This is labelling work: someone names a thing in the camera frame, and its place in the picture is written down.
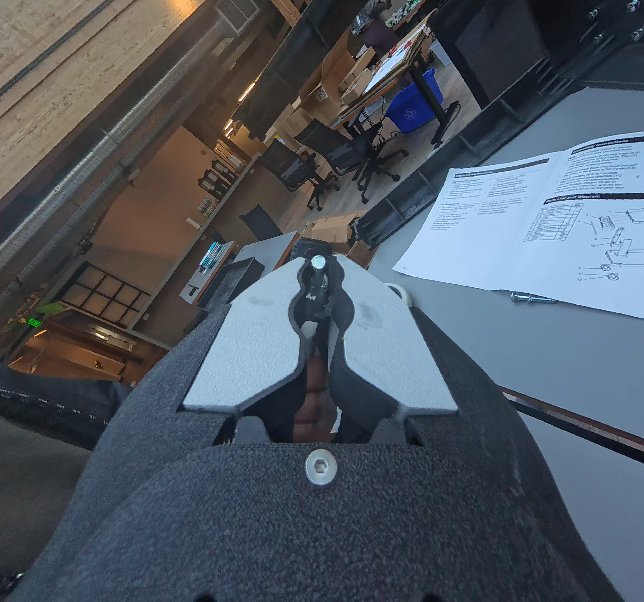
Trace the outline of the wooden table black legs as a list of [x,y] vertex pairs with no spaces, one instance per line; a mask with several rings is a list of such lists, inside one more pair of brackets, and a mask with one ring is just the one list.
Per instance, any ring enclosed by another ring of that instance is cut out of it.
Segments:
[[439,123],[431,144],[435,148],[442,144],[448,126],[457,114],[459,103],[455,101],[446,110],[443,109],[442,103],[423,76],[428,67],[422,57],[422,47],[425,40],[431,35],[430,17],[434,14],[435,12],[432,12],[426,16],[388,53],[386,58],[378,63],[374,77],[365,90],[355,101],[341,110],[334,121],[330,123],[332,129],[343,126],[347,131],[350,131],[350,126],[359,118],[363,109],[377,98],[382,97],[386,91],[391,90],[398,80],[408,73]]

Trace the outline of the black shallow tray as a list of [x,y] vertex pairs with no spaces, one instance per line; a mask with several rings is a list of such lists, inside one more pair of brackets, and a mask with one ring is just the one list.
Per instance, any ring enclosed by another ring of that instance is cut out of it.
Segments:
[[254,257],[228,264],[217,275],[198,303],[198,308],[208,313],[230,304],[239,294],[258,281],[265,266]]

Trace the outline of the open cardboard box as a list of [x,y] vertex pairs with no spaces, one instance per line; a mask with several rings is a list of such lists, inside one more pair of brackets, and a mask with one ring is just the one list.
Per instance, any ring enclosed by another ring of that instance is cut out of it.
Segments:
[[356,231],[357,221],[365,214],[366,210],[311,220],[304,227],[302,237],[327,243],[334,255],[348,257],[361,268],[368,269],[375,250],[369,249]]

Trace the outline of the grey desk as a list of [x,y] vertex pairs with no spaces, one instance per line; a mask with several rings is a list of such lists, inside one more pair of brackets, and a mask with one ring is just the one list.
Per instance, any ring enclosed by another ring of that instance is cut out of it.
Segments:
[[[560,101],[488,162],[642,130],[642,90],[585,88]],[[370,273],[405,287],[414,304],[499,386],[643,437],[643,321],[562,303],[515,303],[509,292],[393,271],[430,211],[380,245]]]

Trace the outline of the green plant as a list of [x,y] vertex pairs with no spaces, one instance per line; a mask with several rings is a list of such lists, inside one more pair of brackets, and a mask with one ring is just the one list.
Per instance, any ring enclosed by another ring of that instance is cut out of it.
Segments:
[[43,321],[44,323],[49,316],[63,313],[68,309],[69,309],[68,306],[60,302],[50,302],[44,305],[32,306],[31,308],[23,307],[21,309],[18,309],[14,313],[12,313],[10,318],[5,323],[1,323],[2,325],[1,335],[14,334],[15,332],[21,332],[25,329],[28,329],[28,330],[37,329],[37,328],[31,328],[26,325],[19,324],[18,320],[22,317],[25,317],[25,318],[33,317]]

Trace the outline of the black chair back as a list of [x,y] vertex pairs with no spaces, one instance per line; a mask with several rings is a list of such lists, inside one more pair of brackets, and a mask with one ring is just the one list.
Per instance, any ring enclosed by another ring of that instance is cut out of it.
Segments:
[[239,218],[257,241],[267,241],[283,235],[278,225],[259,204],[255,205],[250,211],[241,214]]

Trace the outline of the person's dark trouser leg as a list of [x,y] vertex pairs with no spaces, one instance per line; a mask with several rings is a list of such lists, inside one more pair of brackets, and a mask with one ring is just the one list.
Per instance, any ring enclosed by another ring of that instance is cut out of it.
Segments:
[[29,374],[1,365],[1,418],[92,451],[133,388],[119,382]]

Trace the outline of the blue recycling bin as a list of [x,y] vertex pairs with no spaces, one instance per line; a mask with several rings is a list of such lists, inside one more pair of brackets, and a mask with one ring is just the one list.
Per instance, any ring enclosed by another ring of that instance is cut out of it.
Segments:
[[412,83],[397,93],[384,117],[401,133],[409,133],[434,120],[435,113]]

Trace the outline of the black grid window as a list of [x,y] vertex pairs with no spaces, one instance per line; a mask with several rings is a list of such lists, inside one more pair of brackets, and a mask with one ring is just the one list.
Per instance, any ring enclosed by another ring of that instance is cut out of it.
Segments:
[[55,301],[126,330],[141,314],[150,293],[84,262],[55,294]]

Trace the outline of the black office chair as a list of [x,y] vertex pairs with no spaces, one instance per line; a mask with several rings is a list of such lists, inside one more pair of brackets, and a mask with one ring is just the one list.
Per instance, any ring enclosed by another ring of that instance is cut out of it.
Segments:
[[307,201],[307,208],[321,211],[320,198],[326,188],[340,191],[338,176],[332,171],[322,178],[318,174],[319,164],[316,154],[300,155],[279,139],[273,138],[270,145],[260,157],[260,162],[289,191],[295,192],[305,183],[310,182],[313,190]]
[[365,131],[357,130],[353,137],[346,137],[340,131],[313,119],[309,126],[296,136],[296,140],[321,155],[337,177],[352,173],[352,180],[357,182],[361,191],[361,202],[366,204],[368,198],[365,194],[375,174],[385,175],[393,181],[400,180],[398,174],[391,173],[383,167],[384,163],[398,155],[409,155],[407,150],[400,149],[380,156],[386,141],[376,144],[375,139],[379,136],[381,128],[382,123],[379,122]]

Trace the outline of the wooden cabinet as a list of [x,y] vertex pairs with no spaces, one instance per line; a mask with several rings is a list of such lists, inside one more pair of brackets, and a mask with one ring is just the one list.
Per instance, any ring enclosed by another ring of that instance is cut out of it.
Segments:
[[127,372],[127,358],[122,354],[55,320],[28,326],[9,351],[6,364],[17,372],[48,378],[120,382]]

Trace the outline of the small grey table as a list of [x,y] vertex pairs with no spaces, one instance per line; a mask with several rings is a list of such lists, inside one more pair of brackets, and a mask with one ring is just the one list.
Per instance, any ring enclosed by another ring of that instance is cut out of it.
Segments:
[[293,231],[264,241],[247,244],[236,255],[235,262],[254,258],[264,266],[260,276],[263,278],[288,263],[294,243],[299,237],[300,233]]

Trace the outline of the teal marker set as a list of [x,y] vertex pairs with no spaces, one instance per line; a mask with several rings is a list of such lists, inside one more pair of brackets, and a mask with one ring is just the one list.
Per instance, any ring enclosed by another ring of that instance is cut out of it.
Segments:
[[201,275],[205,275],[208,271],[213,269],[227,250],[227,245],[226,243],[221,244],[221,243],[213,243],[211,247],[208,249],[206,252],[205,256],[201,259],[199,266],[198,266],[198,272]]

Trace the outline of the long white shelf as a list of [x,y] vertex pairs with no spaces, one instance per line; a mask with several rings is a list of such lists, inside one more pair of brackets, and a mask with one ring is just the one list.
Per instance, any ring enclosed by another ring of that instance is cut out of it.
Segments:
[[157,296],[159,296],[159,294],[162,291],[163,287],[169,282],[169,280],[173,276],[174,272],[179,268],[179,266],[181,265],[183,260],[192,251],[192,249],[197,245],[197,243],[200,241],[202,236],[204,236],[206,234],[207,228],[212,223],[213,219],[216,217],[218,212],[221,211],[221,209],[224,207],[224,205],[226,204],[227,200],[229,200],[232,197],[232,195],[234,194],[234,191],[239,186],[241,181],[245,178],[245,176],[249,172],[252,171],[253,166],[259,160],[261,154],[262,154],[261,152],[257,152],[251,157],[251,160],[249,161],[249,163],[242,170],[242,172],[238,175],[237,180],[232,184],[232,186],[227,191],[227,193],[224,195],[222,200],[220,200],[219,203],[215,206],[212,214],[206,219],[204,225],[198,229],[197,235],[191,241],[189,246],[185,249],[185,251],[181,254],[181,256],[176,260],[176,262],[173,264],[173,266],[165,274],[164,278],[162,279],[162,282],[151,293],[149,299],[143,305],[143,307],[141,308],[141,310],[138,313],[138,315],[136,315],[133,318],[133,320],[128,324],[128,326],[126,327],[126,332],[128,332],[128,333],[133,333],[134,332],[136,324],[138,324],[139,321],[141,319],[143,319],[143,316],[145,315],[145,313],[148,312],[149,307],[152,305],[153,301],[157,298]]

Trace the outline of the white instruction sheet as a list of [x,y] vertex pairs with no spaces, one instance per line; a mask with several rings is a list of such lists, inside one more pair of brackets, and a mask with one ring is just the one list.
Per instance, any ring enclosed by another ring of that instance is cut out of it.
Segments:
[[643,132],[451,169],[393,269],[643,318]]

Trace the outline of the stack of cardboard boxes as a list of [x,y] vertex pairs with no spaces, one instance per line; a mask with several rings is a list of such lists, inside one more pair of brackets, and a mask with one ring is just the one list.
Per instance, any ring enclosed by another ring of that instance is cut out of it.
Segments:
[[281,141],[291,150],[298,150],[302,145],[295,137],[313,119],[331,125],[366,91],[373,79],[368,66],[375,57],[375,50],[369,47],[355,59],[348,51],[350,36],[347,29],[307,80],[296,102],[287,105],[276,119],[267,137]]

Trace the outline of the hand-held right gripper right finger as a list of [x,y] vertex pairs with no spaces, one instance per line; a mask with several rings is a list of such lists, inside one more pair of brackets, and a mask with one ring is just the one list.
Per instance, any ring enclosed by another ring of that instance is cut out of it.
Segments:
[[328,274],[328,387],[341,425],[455,415],[458,406],[407,303],[347,257],[335,257]]

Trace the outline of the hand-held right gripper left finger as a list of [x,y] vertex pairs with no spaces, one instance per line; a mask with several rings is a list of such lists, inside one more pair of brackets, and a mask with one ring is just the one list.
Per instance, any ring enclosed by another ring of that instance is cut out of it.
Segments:
[[302,372],[307,351],[295,308],[306,263],[295,258],[232,301],[183,399],[185,410],[239,415]]

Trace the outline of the silver ventilation duct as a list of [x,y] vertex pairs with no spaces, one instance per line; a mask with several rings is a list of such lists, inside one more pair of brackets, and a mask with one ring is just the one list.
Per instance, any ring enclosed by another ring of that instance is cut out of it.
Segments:
[[39,198],[11,230],[1,234],[1,276],[8,284],[40,255],[60,230],[83,220],[93,194],[101,202],[115,181],[174,123],[180,124],[197,104],[205,67],[226,39],[239,32],[220,13],[190,49],[72,167]]

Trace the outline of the wall vent grille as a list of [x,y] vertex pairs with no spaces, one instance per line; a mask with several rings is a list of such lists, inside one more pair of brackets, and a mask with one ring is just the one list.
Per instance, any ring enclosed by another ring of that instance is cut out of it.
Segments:
[[236,36],[242,34],[260,13],[254,0],[218,0],[215,8]]

